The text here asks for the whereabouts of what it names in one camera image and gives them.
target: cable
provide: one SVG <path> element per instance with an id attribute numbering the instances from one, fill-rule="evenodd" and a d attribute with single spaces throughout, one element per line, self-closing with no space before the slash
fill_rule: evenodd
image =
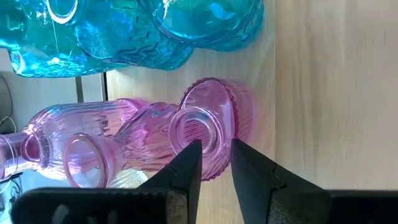
<path id="1" fill-rule="evenodd" d="M 0 75 L 0 78 L 1 78 L 1 79 L 4 81 L 4 83 L 6 84 L 6 87 L 7 87 L 7 90 L 8 90 L 8 94 L 9 94 L 9 96 L 10 96 L 11 109 L 10 109 L 10 113 L 9 113 L 9 115 L 8 115 L 8 117 L 10 117 L 10 116 L 12 115 L 12 113 L 14 112 L 14 102 L 12 101 L 11 90 L 10 90 L 10 87 L 9 87 L 9 85 L 8 85 L 8 83 L 7 83 L 7 81 L 6 81 L 6 79 L 5 79 L 2 75 Z"/>
<path id="2" fill-rule="evenodd" d="M 12 125 L 14 127 L 14 133 L 17 133 L 17 126 L 15 125 L 15 121 L 10 116 L 6 116 L 0 121 L 0 127 L 2 126 L 2 124 L 4 122 L 6 122 L 7 119 L 11 121 L 11 123 L 12 123 Z"/>
<path id="3" fill-rule="evenodd" d="M 11 191 L 10 191 L 10 196 L 11 199 L 9 200 L 9 210 L 8 212 L 11 214 L 12 207 L 14 206 L 15 202 L 19 199 L 19 197 L 22 195 L 22 181 L 21 181 L 21 175 L 18 175 L 18 180 L 19 183 L 16 181 L 16 178 L 12 179 L 12 183 L 14 183 L 14 186 L 12 186 Z"/>

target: wooden surface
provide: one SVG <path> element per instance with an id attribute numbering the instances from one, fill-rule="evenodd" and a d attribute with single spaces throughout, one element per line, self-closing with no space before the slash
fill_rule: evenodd
<path id="1" fill-rule="evenodd" d="M 276 9 L 276 160 L 322 187 L 398 189 L 398 1 Z"/>
<path id="2" fill-rule="evenodd" d="M 129 67 L 107 75 L 109 99 L 141 97 L 152 101 L 178 103 L 182 93 L 203 77 L 237 78 L 253 87 L 257 95 L 259 125 L 251 145 L 274 157 L 275 110 L 275 4 L 265 0 L 267 23 L 256 43 L 234 53 L 196 50 L 179 70 L 162 72 Z M 231 168 L 211 182 L 201 185 L 198 222 L 206 224 L 243 223 Z"/>

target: glass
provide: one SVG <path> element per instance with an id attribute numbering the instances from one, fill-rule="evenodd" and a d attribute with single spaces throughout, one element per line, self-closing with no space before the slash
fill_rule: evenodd
<path id="1" fill-rule="evenodd" d="M 242 83 L 205 78 L 185 92 L 178 106 L 141 108 L 111 138 L 74 135 L 63 156 L 65 172 L 72 186 L 107 187 L 124 169 L 160 170 L 200 139 L 202 180 L 211 180 L 229 165 L 232 138 L 251 137 L 255 111 L 253 95 Z"/>
<path id="2" fill-rule="evenodd" d="M 137 1 L 47 0 L 52 19 L 73 26 L 79 45 L 107 62 L 173 70 L 193 49 L 159 32 Z"/>
<path id="3" fill-rule="evenodd" d="M 42 110 L 21 132 L 0 135 L 0 180 L 30 169 L 51 179 L 66 179 L 62 156 L 68 137 L 75 133 L 112 136 L 146 104 L 140 99 L 119 99 Z"/>
<path id="4" fill-rule="evenodd" d="M 179 153 L 194 139 L 202 140 L 202 180 L 219 176 L 229 166 L 232 138 L 248 142 L 256 127 L 254 93 L 236 80 L 195 82 L 183 94 L 177 111 L 170 124 L 171 145 Z"/>
<path id="5" fill-rule="evenodd" d="M 108 187 L 124 169 L 158 171 L 175 153 L 168 133 L 177 105 L 154 103 L 139 110 L 113 137 L 76 134 L 63 155 L 73 187 Z"/>
<path id="6" fill-rule="evenodd" d="M 54 23 L 43 1 L 0 1 L 0 47 L 23 77 L 75 77 L 125 67 L 89 57 L 73 29 Z"/>
<path id="7" fill-rule="evenodd" d="M 194 47 L 233 51 L 257 37 L 262 0 L 138 0 L 168 37 Z"/>

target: pink glass vase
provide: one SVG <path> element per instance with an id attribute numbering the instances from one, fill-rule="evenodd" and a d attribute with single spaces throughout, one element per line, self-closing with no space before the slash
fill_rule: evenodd
<path id="1" fill-rule="evenodd" d="M 211 180 L 229 165 L 232 138 L 249 139 L 255 111 L 245 85 L 205 78 L 184 93 L 178 106 L 154 103 L 142 108 L 111 138 L 70 138 L 63 155 L 65 172 L 72 186 L 107 187 L 124 169 L 160 170 L 200 139 L 202 180 Z"/>
<path id="2" fill-rule="evenodd" d="M 0 135 L 0 180 L 31 169 L 51 179 L 66 179 L 62 155 L 70 136 L 112 136 L 146 104 L 140 99 L 119 99 L 55 105 L 40 111 L 21 132 Z"/>
<path id="3" fill-rule="evenodd" d="M 214 179 L 228 167 L 232 138 L 249 141 L 256 123 L 254 93 L 236 80 L 198 80 L 185 91 L 177 111 L 170 143 L 179 153 L 201 139 L 202 180 Z"/>
<path id="4" fill-rule="evenodd" d="M 124 169 L 158 171 L 175 153 L 168 133 L 177 105 L 154 103 L 141 108 L 112 137 L 76 134 L 63 154 L 73 187 L 109 187 Z"/>

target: blue glass vase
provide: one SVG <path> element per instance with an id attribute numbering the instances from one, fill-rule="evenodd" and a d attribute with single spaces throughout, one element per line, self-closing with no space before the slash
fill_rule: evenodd
<path id="1" fill-rule="evenodd" d="M 113 63 L 173 70 L 193 48 L 163 35 L 136 0 L 47 0 L 52 19 L 72 26 L 90 56 Z"/>
<path id="2" fill-rule="evenodd" d="M 262 28 L 262 0 L 138 0 L 168 37 L 194 47 L 234 51 Z"/>
<path id="3" fill-rule="evenodd" d="M 8 49 L 14 71 L 23 77 L 75 77 L 126 66 L 88 56 L 73 29 L 54 23 L 38 0 L 0 1 L 0 47 Z"/>

